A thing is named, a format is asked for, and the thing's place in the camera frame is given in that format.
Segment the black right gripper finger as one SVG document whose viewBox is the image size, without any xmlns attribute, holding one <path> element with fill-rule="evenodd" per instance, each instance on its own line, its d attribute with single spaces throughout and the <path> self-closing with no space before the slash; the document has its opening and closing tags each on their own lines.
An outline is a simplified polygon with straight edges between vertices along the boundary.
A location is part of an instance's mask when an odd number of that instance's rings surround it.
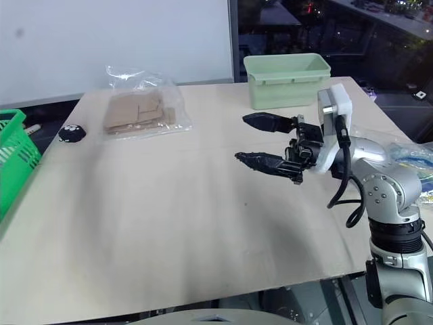
<svg viewBox="0 0 433 325">
<path fill-rule="evenodd" d="M 238 152 L 235 154 L 235 157 L 254 171 L 285 177 L 298 185 L 303 182 L 303 168 L 298 162 L 288 161 L 281 156 L 265 152 Z"/>
<path fill-rule="evenodd" d="M 242 117 L 242 120 L 251 127 L 266 131 L 289 134 L 298 126 L 298 119 L 270 114 L 267 112 L 256 112 Z"/>
</svg>

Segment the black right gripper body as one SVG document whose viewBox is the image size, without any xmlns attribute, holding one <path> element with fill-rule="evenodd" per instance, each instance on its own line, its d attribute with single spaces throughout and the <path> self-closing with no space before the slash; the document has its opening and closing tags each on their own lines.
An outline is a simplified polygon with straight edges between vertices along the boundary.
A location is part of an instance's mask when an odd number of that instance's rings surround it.
<svg viewBox="0 0 433 325">
<path fill-rule="evenodd" d="M 322 131 L 319 126 L 305 123 L 303 115 L 292 117 L 292 130 L 296 138 L 289 141 L 286 148 L 286 160 L 300 167 L 310 169 L 316 165 L 323 146 Z"/>
</svg>

